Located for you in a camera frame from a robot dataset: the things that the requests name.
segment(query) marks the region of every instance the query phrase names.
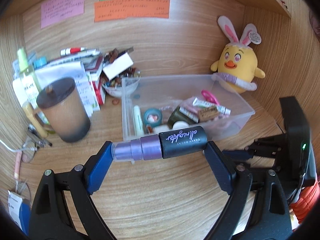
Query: lipstick cap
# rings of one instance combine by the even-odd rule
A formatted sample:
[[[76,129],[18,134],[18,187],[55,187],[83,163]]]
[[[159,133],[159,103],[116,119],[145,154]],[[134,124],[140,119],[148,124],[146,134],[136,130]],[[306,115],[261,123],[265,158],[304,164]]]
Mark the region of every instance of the lipstick cap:
[[[116,162],[155,160],[162,158],[161,145],[157,134],[144,136],[126,142],[116,142],[111,146]]]

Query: white marker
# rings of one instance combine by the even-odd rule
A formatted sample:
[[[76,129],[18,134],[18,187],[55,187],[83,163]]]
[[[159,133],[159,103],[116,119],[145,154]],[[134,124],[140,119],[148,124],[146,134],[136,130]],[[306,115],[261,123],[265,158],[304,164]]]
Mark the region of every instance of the white marker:
[[[53,61],[50,61],[46,66],[47,67],[48,66],[55,66],[55,65],[59,65],[59,64],[64,64],[64,63],[76,61],[76,60],[81,60],[81,58],[85,58],[85,57],[98,56],[100,54],[101,54],[101,51],[96,50],[96,49],[90,49],[90,50],[86,50],[86,51],[81,51],[81,52],[74,54],[74,55],[69,55],[69,56],[55,59]]]
[[[70,54],[76,54],[78,52],[84,51],[86,48],[68,48],[60,51],[61,57],[68,56]]]

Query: orange sticky note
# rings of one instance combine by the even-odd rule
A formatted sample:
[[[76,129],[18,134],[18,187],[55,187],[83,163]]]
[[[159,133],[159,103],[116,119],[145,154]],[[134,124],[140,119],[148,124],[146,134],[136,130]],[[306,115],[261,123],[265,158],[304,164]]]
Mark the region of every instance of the orange sticky note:
[[[94,3],[94,21],[127,17],[169,18],[170,0],[105,0]]]

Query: scissors handle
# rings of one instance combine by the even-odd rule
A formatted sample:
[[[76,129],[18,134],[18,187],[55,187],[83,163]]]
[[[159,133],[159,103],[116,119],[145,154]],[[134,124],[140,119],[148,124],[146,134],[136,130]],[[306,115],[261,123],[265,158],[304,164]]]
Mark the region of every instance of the scissors handle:
[[[204,98],[210,102],[210,103],[213,103],[213,104],[216,104],[216,105],[220,105],[219,101],[217,100],[217,98],[211,93],[209,92],[208,90],[202,90],[201,91],[201,94],[204,96]]]

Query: clear plastic storage box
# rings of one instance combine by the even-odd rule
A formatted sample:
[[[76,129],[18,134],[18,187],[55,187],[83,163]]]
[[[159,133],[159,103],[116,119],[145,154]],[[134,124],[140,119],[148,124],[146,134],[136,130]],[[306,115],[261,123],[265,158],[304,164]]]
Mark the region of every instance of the clear plastic storage box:
[[[228,118],[197,123],[208,139],[221,140],[237,134],[255,113],[254,109],[224,80],[212,75],[168,75],[122,79],[122,127],[125,141],[139,138],[133,123],[133,107],[138,105],[141,115],[149,108],[177,107],[182,101],[196,96],[203,99],[202,90],[210,91],[222,106],[231,110]]]

